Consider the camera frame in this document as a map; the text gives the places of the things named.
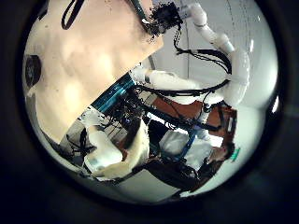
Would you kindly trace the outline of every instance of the green object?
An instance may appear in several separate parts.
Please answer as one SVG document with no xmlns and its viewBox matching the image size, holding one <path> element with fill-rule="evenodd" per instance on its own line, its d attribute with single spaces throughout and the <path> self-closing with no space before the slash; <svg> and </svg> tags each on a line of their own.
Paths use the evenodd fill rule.
<svg viewBox="0 0 299 224">
<path fill-rule="evenodd" d="M 239 155 L 240 149 L 241 149 L 241 147 L 235 149 L 233 155 L 230 158 L 232 160 L 232 162 L 234 162 L 236 160 L 237 156 Z"/>
<path fill-rule="evenodd" d="M 140 18 L 141 20 L 143 20 L 143 19 L 146 20 L 146 19 L 147 19 L 146 14 L 144 13 L 143 8 L 142 8 L 142 6 L 140 5 L 139 0 L 131 0 L 131 2 L 132 2 L 132 4 L 133 4 L 133 6 L 134 6 L 134 8 L 135 8 L 135 11 L 136 11 L 136 13 L 138 14 L 139 18 Z"/>
</svg>

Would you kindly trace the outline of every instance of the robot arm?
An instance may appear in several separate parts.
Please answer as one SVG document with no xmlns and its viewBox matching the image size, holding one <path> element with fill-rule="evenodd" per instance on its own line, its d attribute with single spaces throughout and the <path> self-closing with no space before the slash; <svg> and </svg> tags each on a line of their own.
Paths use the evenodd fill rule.
<svg viewBox="0 0 299 224">
<path fill-rule="evenodd" d="M 178 11 L 178 15 L 173 13 L 174 4 L 167 6 L 162 6 L 168 10 L 168 13 L 162 11 L 162 8 L 156 9 L 154 11 L 153 18 L 158 18 L 156 24 L 158 23 L 159 29 L 156 30 L 166 30 L 174 26 L 173 21 L 182 22 L 184 19 L 192 18 L 194 26 L 199 34 L 210 44 L 214 46 L 215 49 L 221 51 L 226 55 L 232 65 L 232 74 L 228 74 L 226 79 L 230 80 L 228 85 L 216 90 L 214 93 L 210 94 L 206 98 L 207 104 L 216 104 L 222 100 L 230 106 L 236 106 L 242 101 L 247 86 L 249 85 L 249 55 L 243 49 L 235 49 L 233 44 L 230 42 L 226 34 L 215 33 L 207 25 L 206 12 L 201 8 L 198 3 L 189 4 Z M 175 17 L 176 19 L 169 19 L 161 15 L 168 15 L 168 17 Z M 170 90 L 170 91 L 180 91 L 180 90 L 200 90 L 203 89 L 203 84 L 196 80 L 184 79 L 177 76 L 174 73 L 148 70 L 140 66 L 134 68 L 130 71 L 131 77 L 135 81 L 148 82 L 152 84 L 153 88 L 156 90 Z M 176 96 L 167 98 L 183 105 L 188 105 L 193 103 L 195 100 L 203 101 L 203 96 Z"/>
</svg>

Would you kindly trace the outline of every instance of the wire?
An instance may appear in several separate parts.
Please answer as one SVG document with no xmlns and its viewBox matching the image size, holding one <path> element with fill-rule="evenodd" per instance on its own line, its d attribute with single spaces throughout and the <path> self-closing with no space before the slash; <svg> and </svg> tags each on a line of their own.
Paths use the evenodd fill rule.
<svg viewBox="0 0 299 224">
<path fill-rule="evenodd" d="M 174 46 L 175 46 L 176 50 L 178 51 L 177 55 L 182 54 L 182 53 L 189 53 L 197 59 L 213 62 L 213 63 L 217 64 L 218 66 L 220 66 L 227 74 L 231 74 L 230 62 L 222 52 L 220 52 L 218 50 L 213 50 L 213 49 L 199 49 L 199 50 L 197 50 L 197 53 L 193 53 L 190 49 L 187 49 L 187 50 L 181 49 L 178 47 L 178 42 L 180 40 L 180 37 L 181 37 L 181 30 L 179 27 L 177 29 L 175 37 L 174 37 Z M 203 56 L 203 54 L 217 57 L 221 61 L 208 58 L 207 56 Z"/>
<path fill-rule="evenodd" d="M 63 15 L 63 17 L 62 17 L 62 22 L 61 22 L 61 25 L 62 25 L 62 27 L 63 27 L 64 30 L 68 30 L 68 29 L 71 27 L 71 25 L 72 25 L 73 22 L 75 21 L 75 19 L 76 19 L 78 13 L 80 12 L 83 3 L 84 3 L 84 0 L 72 0 L 72 2 L 68 5 L 68 7 L 66 8 L 66 10 L 65 10 L 65 12 L 64 12 L 64 15 Z M 75 4 L 74 9 L 73 9 L 73 11 L 72 11 L 72 13 L 71 13 L 71 15 L 70 15 L 70 17 L 69 17 L 67 23 L 65 23 L 66 15 L 67 15 L 67 13 L 69 12 L 70 8 L 71 8 L 74 4 Z"/>
<path fill-rule="evenodd" d="M 210 93 L 212 93 L 212 91 L 208 92 L 208 93 L 206 94 L 204 100 L 203 100 L 203 104 L 202 104 L 202 107 L 200 108 L 200 113 L 199 113 L 198 118 L 200 118 L 200 116 L 201 116 L 202 113 L 203 113 L 203 108 L 204 108 L 205 100 L 206 100 L 206 98 L 208 97 L 208 95 L 209 95 Z"/>
</svg>

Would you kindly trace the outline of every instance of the beige panel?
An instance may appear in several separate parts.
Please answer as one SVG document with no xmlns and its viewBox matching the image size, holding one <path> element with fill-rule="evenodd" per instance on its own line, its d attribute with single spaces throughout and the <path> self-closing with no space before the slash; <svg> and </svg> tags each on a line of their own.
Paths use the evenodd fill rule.
<svg viewBox="0 0 299 224">
<path fill-rule="evenodd" d="M 25 53 L 42 61 L 36 94 L 40 128 L 59 143 L 68 128 L 104 90 L 163 45 L 146 34 L 125 0 L 85 1 L 69 30 L 61 27 L 70 0 L 50 0 L 48 14 L 36 21 Z M 144 9 L 150 0 L 141 1 Z"/>
</svg>

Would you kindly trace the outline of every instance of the white object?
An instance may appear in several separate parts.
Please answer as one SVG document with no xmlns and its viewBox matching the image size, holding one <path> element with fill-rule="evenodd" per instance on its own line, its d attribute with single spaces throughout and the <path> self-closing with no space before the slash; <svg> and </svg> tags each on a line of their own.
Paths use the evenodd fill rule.
<svg viewBox="0 0 299 224">
<path fill-rule="evenodd" d="M 128 155 L 125 161 L 119 161 L 108 167 L 92 173 L 93 177 L 104 176 L 108 179 L 124 177 L 132 172 L 137 165 L 145 163 L 150 153 L 150 140 L 148 126 L 143 120 L 140 122 L 139 130 L 131 146 L 128 148 Z"/>
<path fill-rule="evenodd" d="M 187 134 L 169 130 L 161 139 L 159 145 L 163 151 L 172 155 L 177 155 L 186 145 L 188 139 L 189 137 Z M 184 157 L 187 160 L 186 164 L 193 169 L 198 170 L 202 166 L 204 158 L 209 157 L 212 150 L 213 148 L 210 141 L 195 138 L 191 148 Z"/>
<path fill-rule="evenodd" d="M 102 125 L 105 115 L 90 105 L 78 119 L 88 129 L 91 126 Z"/>
<path fill-rule="evenodd" d="M 206 95 L 194 96 L 166 96 L 170 100 L 182 105 L 189 105 L 195 100 L 204 101 L 206 104 L 216 104 L 222 100 L 230 106 L 237 106 L 244 98 L 249 85 L 250 62 L 249 55 L 243 49 L 235 49 L 226 34 L 217 34 L 207 25 L 207 16 L 205 11 L 198 3 L 189 4 L 183 7 L 183 17 L 192 17 L 196 30 L 200 35 L 216 49 L 227 55 L 232 64 L 232 74 L 226 76 L 230 83 L 221 89 Z M 181 78 L 175 73 L 149 70 L 143 67 L 136 67 L 130 71 L 131 77 L 135 81 L 149 82 L 155 90 L 200 90 L 204 83 L 199 81 Z"/>
<path fill-rule="evenodd" d="M 89 140 L 96 147 L 95 151 L 84 157 L 84 162 L 91 172 L 122 160 L 121 152 L 111 143 L 104 132 L 89 133 Z"/>
</svg>

